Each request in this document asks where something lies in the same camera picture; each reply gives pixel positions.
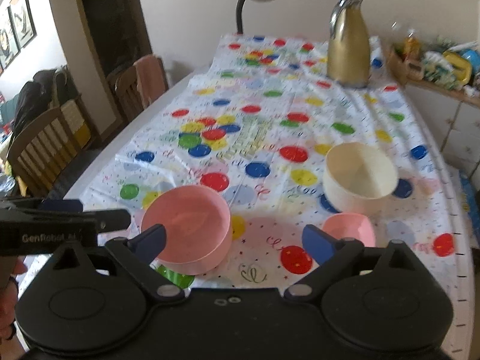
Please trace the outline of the person's left hand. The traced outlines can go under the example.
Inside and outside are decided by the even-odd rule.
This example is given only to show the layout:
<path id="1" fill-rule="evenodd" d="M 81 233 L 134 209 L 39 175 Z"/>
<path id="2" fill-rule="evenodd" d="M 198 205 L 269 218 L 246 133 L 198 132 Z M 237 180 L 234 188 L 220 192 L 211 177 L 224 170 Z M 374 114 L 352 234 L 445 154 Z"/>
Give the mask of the person's left hand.
<path id="1" fill-rule="evenodd" d="M 19 293 L 16 276 L 23 275 L 27 270 L 23 261 L 17 258 L 7 286 L 1 291 L 1 341 L 9 341 L 16 334 L 14 328 L 15 307 Z"/>

